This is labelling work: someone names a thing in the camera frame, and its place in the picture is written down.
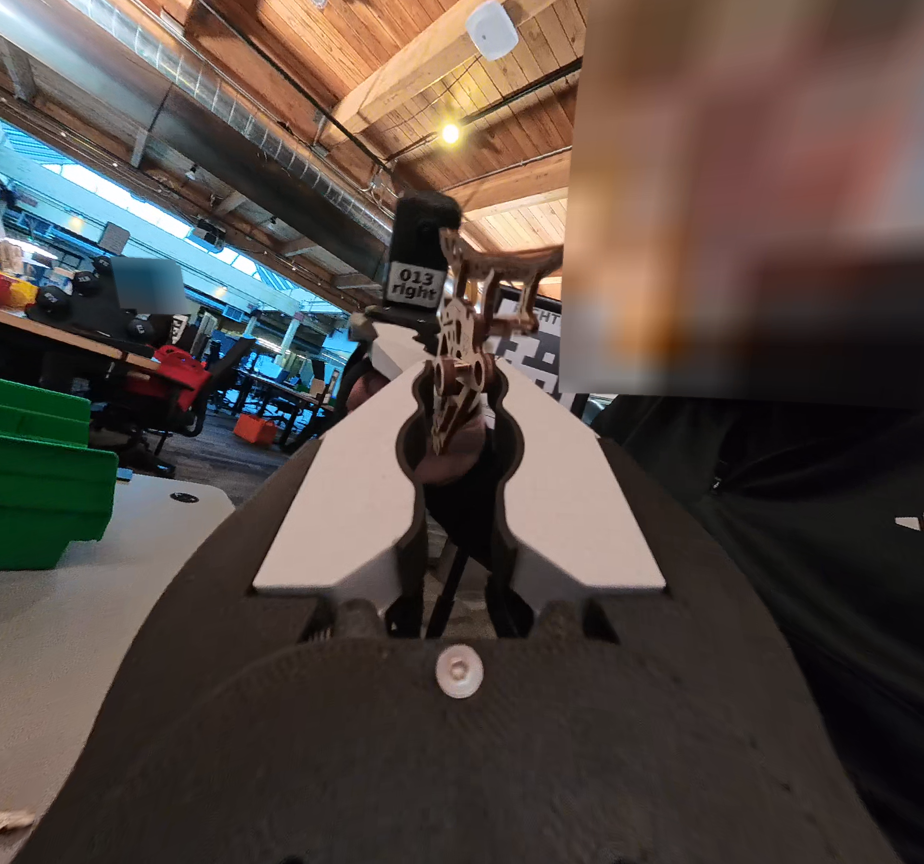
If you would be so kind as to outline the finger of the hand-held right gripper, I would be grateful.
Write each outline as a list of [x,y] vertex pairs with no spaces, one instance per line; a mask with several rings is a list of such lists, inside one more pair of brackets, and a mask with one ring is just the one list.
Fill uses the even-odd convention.
[[433,361],[433,354],[426,349],[422,337],[415,329],[374,321],[372,331],[372,367],[390,382],[408,370]]

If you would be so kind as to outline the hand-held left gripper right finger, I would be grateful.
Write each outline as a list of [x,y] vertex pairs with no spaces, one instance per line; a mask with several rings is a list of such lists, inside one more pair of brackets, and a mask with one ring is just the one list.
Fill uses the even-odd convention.
[[496,405],[511,419],[515,465],[501,490],[514,550],[512,590],[535,612],[665,579],[594,431],[508,361]]

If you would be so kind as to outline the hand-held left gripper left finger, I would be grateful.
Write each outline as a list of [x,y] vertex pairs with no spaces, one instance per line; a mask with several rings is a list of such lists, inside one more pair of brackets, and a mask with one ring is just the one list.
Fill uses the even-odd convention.
[[320,439],[252,585],[261,595],[307,595],[333,605],[390,607],[402,595],[399,554],[422,529],[403,429],[420,413],[419,362]]

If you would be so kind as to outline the wooden model long body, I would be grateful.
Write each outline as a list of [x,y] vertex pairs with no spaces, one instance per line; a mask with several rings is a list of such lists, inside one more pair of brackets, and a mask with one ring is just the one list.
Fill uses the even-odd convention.
[[495,376],[487,342],[497,335],[494,285],[489,282],[481,306],[468,296],[471,279],[459,271],[452,296],[440,314],[433,362],[433,452],[448,454],[456,434],[479,415],[482,397]]

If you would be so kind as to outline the wooden model bow frame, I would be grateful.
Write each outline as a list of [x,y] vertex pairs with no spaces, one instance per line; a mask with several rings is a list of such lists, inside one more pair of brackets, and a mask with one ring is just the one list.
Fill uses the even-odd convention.
[[[561,269],[563,245],[493,254],[469,245],[458,230],[443,228],[440,239],[454,276],[455,295],[465,301],[469,283],[483,287],[480,311],[475,312],[473,335],[477,344],[490,336],[531,335],[537,331],[535,302],[539,284]],[[503,282],[521,284],[518,305],[514,313],[506,316],[496,312],[496,299]]]

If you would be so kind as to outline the person's right hand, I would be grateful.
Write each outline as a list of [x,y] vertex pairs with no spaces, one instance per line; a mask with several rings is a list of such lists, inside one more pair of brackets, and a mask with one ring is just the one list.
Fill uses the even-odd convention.
[[425,453],[415,467],[414,477],[424,486],[445,486],[464,477],[477,464],[487,439],[487,428],[480,412],[460,427],[445,451],[436,453],[432,431],[425,434]]

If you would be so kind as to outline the orange floor box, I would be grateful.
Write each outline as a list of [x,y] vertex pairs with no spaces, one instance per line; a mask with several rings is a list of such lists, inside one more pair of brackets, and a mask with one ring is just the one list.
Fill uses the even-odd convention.
[[279,427],[271,419],[264,419],[248,412],[241,412],[233,428],[239,440],[262,449],[268,449],[275,442]]

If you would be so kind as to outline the black white marker sign board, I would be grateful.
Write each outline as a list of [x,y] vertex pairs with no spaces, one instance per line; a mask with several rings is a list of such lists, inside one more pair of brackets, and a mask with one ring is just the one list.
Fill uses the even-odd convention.
[[519,369],[573,415],[583,419],[589,395],[565,393],[560,388],[561,312],[559,300],[538,296],[534,303],[537,330],[530,335],[493,336],[486,343],[486,348],[499,360],[506,360]]

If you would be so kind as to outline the red office chair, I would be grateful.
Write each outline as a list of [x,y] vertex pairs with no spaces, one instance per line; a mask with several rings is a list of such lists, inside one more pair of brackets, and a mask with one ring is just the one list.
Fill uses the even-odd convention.
[[163,346],[147,360],[130,355],[118,402],[142,432],[158,436],[154,455],[174,435],[196,437],[202,431],[212,375],[191,353]]

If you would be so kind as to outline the white ceiling access point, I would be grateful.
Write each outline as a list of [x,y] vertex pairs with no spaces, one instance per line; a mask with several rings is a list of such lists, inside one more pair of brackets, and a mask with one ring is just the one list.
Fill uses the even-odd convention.
[[512,18],[497,0],[480,3],[466,19],[465,27],[468,37],[487,62],[506,57],[519,42]]

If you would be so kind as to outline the green plastic bin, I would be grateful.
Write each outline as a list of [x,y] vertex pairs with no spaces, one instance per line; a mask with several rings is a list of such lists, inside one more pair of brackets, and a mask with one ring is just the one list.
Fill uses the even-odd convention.
[[1,569],[54,568],[112,517],[115,453],[89,445],[90,402],[1,382]]

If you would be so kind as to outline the long wooden work desk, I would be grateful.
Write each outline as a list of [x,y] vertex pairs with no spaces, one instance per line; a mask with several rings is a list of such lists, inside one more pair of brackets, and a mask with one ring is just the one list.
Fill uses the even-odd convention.
[[85,336],[75,335],[50,325],[34,322],[27,317],[13,314],[4,309],[1,309],[1,325],[22,335],[31,335],[46,342],[51,342],[54,348],[58,350],[66,348],[68,350],[90,352],[111,361],[126,363],[146,373],[156,373],[161,367],[161,362],[155,359],[148,359]]

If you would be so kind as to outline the silver ventilation duct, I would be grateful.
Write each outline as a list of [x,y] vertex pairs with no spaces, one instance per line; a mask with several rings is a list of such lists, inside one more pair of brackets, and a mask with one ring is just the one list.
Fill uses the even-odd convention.
[[2,0],[2,35],[367,280],[391,224],[185,42],[111,0]]

